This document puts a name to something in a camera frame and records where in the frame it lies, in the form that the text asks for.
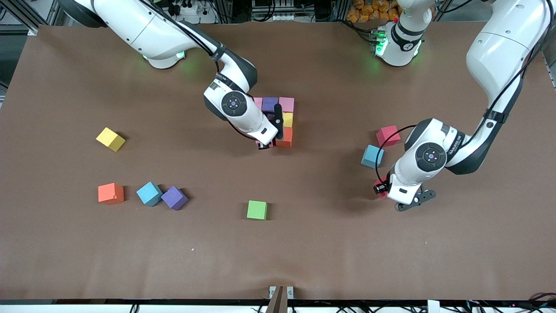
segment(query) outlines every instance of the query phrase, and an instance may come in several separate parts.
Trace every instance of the green led light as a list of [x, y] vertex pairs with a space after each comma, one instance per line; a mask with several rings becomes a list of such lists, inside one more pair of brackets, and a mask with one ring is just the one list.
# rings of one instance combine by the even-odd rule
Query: green led light
[[388, 45], [388, 38], [385, 38], [383, 42], [379, 43], [376, 46], [376, 55], [382, 56], [384, 54], [384, 50], [386, 49], [387, 45]]

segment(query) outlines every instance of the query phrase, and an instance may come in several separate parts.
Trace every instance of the foam cube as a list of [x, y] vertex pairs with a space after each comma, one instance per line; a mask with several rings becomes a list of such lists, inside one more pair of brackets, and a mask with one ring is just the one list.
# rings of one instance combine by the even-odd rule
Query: foam cube
[[137, 191], [137, 195], [143, 204], [152, 207], [162, 198], [162, 191], [160, 191], [160, 188], [157, 185], [152, 182], [148, 182]]
[[247, 218], [266, 220], [266, 202], [249, 200]]
[[284, 127], [293, 127], [294, 114], [291, 112], [286, 112], [283, 114], [283, 117], [284, 117]]
[[274, 105], [278, 103], [278, 98], [264, 97], [262, 98], [262, 110], [265, 112], [274, 112]]
[[179, 210], [183, 205], [189, 200], [187, 197], [181, 192], [181, 190], [177, 189], [176, 186], [172, 186], [162, 195], [162, 200], [166, 205], [168, 205], [173, 210]]
[[[381, 128], [379, 132], [376, 133], [376, 138], [379, 140], [379, 146], [382, 146], [383, 142], [385, 142], [388, 137], [392, 136], [392, 134], [397, 131], [398, 129], [395, 125]], [[401, 140], [400, 134], [395, 134], [394, 136], [392, 136], [392, 138], [390, 138], [390, 140], [388, 140], [384, 144], [384, 146], [395, 145], [400, 140]]]
[[255, 102], [255, 105], [262, 110], [262, 98], [260, 97], [255, 97], [253, 98], [253, 101]]
[[122, 186], [116, 183], [98, 186], [98, 201], [100, 203], [110, 206], [124, 200]]
[[294, 98], [280, 97], [278, 103], [282, 106], [282, 112], [294, 112]]
[[104, 128], [100, 135], [97, 136], [97, 140], [100, 141], [103, 145], [112, 149], [114, 152], [118, 151], [123, 143], [126, 142], [124, 138], [114, 133], [108, 127]]
[[291, 142], [294, 137], [294, 129], [291, 127], [284, 127], [284, 138], [282, 140], [276, 140], [275, 146], [281, 146], [284, 148], [291, 148]]
[[[379, 155], [378, 163], [375, 163], [376, 155]], [[382, 161], [382, 156], [384, 154], [384, 150], [369, 145], [367, 149], [365, 149], [365, 153], [363, 154], [363, 159], [361, 160], [361, 164], [366, 165], [370, 168], [376, 168], [380, 166], [380, 162]]]
[[[377, 179], [375, 181], [375, 183], [373, 184], [373, 187], [376, 185], [380, 185], [380, 179]], [[383, 192], [383, 193], [379, 193], [379, 197], [380, 199], [386, 199], [388, 198], [388, 192]]]

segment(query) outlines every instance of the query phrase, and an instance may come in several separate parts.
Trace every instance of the blue cube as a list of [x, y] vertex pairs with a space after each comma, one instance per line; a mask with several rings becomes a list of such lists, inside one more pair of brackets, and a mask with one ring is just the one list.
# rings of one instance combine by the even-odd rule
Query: blue cube
[[148, 182], [137, 191], [137, 195], [146, 206], [152, 207], [160, 201], [162, 191], [160, 191], [160, 188], [157, 185], [152, 182]]
[[274, 112], [274, 105], [278, 103], [278, 98], [262, 98], [262, 110], [264, 112]]
[[[379, 155], [378, 163], [375, 163], [376, 155]], [[361, 164], [366, 165], [370, 168], [376, 168], [380, 166], [380, 162], [382, 161], [382, 155], [384, 154], [384, 150], [369, 145], [367, 149], [365, 149], [365, 153], [363, 154], [363, 160], [361, 160]]]
[[189, 200], [176, 186], [162, 195], [162, 200], [173, 210], [179, 210]]

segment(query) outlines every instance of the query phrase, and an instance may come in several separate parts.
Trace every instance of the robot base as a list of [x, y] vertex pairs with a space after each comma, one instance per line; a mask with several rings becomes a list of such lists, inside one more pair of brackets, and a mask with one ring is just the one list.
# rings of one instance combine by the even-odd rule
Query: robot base
[[410, 50], [403, 51], [400, 46], [391, 37], [392, 27], [395, 25], [394, 22], [388, 22], [384, 26], [378, 28], [379, 31], [383, 31], [386, 34], [386, 41], [383, 44], [376, 45], [375, 55], [384, 60], [384, 62], [392, 66], [404, 66], [409, 64], [411, 60], [419, 52], [419, 42], [414, 47], [406, 47]]
[[153, 60], [145, 56], [143, 57], [152, 65], [152, 67], [156, 69], [164, 70], [164, 69], [169, 69], [170, 67], [178, 63], [179, 60], [185, 58], [185, 51], [177, 53], [176, 55], [166, 58], [164, 60]]

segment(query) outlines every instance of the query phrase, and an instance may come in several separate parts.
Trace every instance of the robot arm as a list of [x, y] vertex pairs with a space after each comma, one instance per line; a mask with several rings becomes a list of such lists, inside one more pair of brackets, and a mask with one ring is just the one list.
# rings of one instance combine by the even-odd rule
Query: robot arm
[[384, 32], [382, 43], [376, 45], [375, 54], [393, 66], [411, 62], [419, 51], [421, 39], [433, 18], [430, 7], [435, 0], [398, 0], [404, 9], [398, 22], [388, 22], [378, 28]]
[[62, 8], [86, 26], [108, 26], [157, 69], [167, 69], [191, 48], [203, 48], [224, 67], [205, 90], [206, 107], [236, 129], [267, 145], [281, 134], [247, 92], [257, 83], [257, 69], [221, 42], [186, 21], [175, 22], [148, 0], [60, 0]]
[[388, 197], [399, 202], [399, 211], [418, 204], [421, 184], [444, 167], [461, 175], [482, 165], [521, 91], [523, 78], [514, 78], [553, 18], [547, 1], [556, 4], [556, 0], [497, 0], [493, 4], [493, 15], [466, 60], [471, 75], [488, 96], [488, 109], [473, 136], [436, 119], [424, 120], [413, 129], [405, 142], [405, 154], [385, 183]]

